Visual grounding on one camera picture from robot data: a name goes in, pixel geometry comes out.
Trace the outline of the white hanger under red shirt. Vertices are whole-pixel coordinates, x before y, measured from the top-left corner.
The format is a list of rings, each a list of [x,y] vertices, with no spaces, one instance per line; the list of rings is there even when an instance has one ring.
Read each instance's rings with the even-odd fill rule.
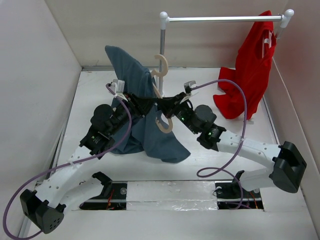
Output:
[[[263,30],[261,43],[258,44],[261,50],[258,52],[260,59],[265,58],[265,55],[272,57],[275,52],[275,47],[277,44],[276,36],[271,30]]]

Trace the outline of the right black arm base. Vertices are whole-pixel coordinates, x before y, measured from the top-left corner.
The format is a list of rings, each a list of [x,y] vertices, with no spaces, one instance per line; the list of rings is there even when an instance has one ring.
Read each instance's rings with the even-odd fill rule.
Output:
[[[217,208],[219,210],[235,209],[241,201],[241,190],[235,180],[216,181],[212,195],[217,198]],[[242,195],[239,209],[264,209],[259,189],[252,191],[242,189]]]

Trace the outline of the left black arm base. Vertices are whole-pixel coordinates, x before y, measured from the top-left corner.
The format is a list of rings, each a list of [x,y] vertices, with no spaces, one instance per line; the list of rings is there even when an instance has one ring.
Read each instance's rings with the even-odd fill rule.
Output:
[[[127,209],[128,183],[126,181],[113,181],[102,172],[96,172],[92,177],[99,180],[103,188],[99,195],[83,202],[79,206],[81,210],[122,211]]]

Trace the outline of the blue grey t shirt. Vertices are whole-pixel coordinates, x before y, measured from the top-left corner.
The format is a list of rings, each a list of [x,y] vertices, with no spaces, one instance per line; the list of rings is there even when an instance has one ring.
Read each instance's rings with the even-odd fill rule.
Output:
[[[117,79],[125,82],[126,92],[138,97],[156,97],[153,89],[155,80],[147,67],[120,47],[107,45],[105,52]],[[153,106],[146,117],[134,118],[130,134],[111,152],[117,155],[145,152],[150,158],[172,164],[187,159],[191,153],[176,139],[174,133],[163,133],[156,125],[156,119],[160,119],[161,115],[162,112]]]

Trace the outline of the red t shirt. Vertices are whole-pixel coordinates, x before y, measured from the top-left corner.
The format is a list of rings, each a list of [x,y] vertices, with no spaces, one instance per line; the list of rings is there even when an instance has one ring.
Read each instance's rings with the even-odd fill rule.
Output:
[[[265,55],[260,59],[258,56],[262,43],[263,30],[274,31],[271,21],[255,22],[242,46],[238,50],[235,61],[235,69],[221,67],[219,79],[227,79],[236,83],[244,92],[247,103],[247,119],[257,112],[269,82],[272,67],[272,57]],[[224,94],[213,96],[213,101],[221,114],[226,119],[235,119],[244,110],[244,101],[240,91],[229,82],[219,82],[218,87]]]

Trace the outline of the beige wooden hanger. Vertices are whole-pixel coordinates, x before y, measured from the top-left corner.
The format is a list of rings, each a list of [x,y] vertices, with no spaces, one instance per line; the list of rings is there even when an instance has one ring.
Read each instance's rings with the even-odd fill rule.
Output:
[[[160,62],[162,62],[162,69],[161,69],[161,70],[153,69],[153,70],[151,71],[151,73],[150,73],[150,74],[151,74],[151,77],[156,76],[156,77],[158,77],[158,78],[163,78],[163,77],[168,73],[168,71],[169,71],[168,61],[167,61],[167,59],[165,58],[165,56],[162,55],[162,54],[156,54],[156,55],[154,56],[154,58],[155,58],[156,60],[159,60]],[[153,85],[153,91],[154,91],[154,93],[156,94],[156,96],[157,96],[159,99],[162,99],[163,97],[162,97],[162,94],[160,93],[158,87],[157,87],[154,83],[153,83],[152,85]],[[157,125],[158,129],[159,129],[161,132],[165,133],[165,134],[168,134],[168,133],[172,132],[172,130],[173,130],[173,121],[172,121],[172,119],[171,119],[171,118],[168,118],[167,120],[168,120],[168,128],[165,128],[165,127],[161,124],[160,120],[159,120],[157,117],[155,118],[155,124]]]

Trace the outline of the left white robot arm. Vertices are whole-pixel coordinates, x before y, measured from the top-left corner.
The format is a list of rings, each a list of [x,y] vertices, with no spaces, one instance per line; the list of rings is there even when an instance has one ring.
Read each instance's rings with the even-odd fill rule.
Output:
[[[42,233],[49,234],[63,221],[72,207],[78,207],[93,197],[107,198],[113,181],[98,171],[86,175],[86,170],[106,153],[116,148],[121,140],[114,135],[127,126],[126,137],[136,119],[144,118],[155,106],[156,98],[138,97],[127,93],[116,97],[119,105],[97,106],[90,120],[91,126],[67,163],[34,190],[26,189],[20,195],[23,213]]]

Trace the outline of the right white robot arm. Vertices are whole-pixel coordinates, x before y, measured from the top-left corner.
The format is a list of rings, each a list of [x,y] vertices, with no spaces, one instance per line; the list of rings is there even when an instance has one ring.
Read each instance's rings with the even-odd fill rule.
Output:
[[[236,154],[263,166],[254,171],[241,170],[238,180],[232,182],[231,191],[242,197],[249,191],[277,187],[288,193],[297,193],[307,163],[298,148],[291,142],[282,145],[258,142],[243,138],[215,124],[217,116],[204,104],[192,108],[185,93],[157,100],[157,106],[166,118],[177,117],[197,141],[208,150]]]

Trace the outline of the white clothes rack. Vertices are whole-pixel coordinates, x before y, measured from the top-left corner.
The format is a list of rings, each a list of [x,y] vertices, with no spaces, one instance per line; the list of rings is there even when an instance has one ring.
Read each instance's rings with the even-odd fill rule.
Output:
[[[165,53],[165,39],[166,28],[169,23],[205,23],[205,22],[279,22],[279,30],[276,32],[275,37],[279,39],[284,29],[288,26],[291,18],[294,16],[295,11],[293,9],[287,9],[283,14],[268,15],[268,16],[203,16],[203,17],[170,17],[167,12],[162,11],[159,14],[160,19],[160,44],[159,54]]]

